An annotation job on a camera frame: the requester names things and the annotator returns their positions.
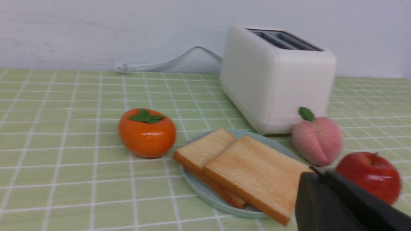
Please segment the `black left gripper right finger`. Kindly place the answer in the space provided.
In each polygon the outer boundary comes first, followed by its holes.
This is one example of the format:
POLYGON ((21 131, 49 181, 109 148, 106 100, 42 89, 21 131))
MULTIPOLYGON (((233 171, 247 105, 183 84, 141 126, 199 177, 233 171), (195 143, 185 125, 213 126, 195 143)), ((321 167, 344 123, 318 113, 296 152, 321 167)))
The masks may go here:
POLYGON ((369 231, 409 231, 410 216, 383 202, 376 196, 330 171, 321 173, 310 166, 319 180, 334 192, 339 200, 369 231))

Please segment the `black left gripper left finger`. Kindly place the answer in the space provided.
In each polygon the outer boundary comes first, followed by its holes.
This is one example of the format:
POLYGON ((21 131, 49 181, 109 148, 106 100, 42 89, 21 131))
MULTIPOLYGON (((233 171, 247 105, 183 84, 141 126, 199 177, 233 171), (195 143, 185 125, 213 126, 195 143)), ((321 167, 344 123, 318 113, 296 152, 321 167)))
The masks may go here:
POLYGON ((299 231, 368 231, 312 172, 300 176, 295 216, 299 231))

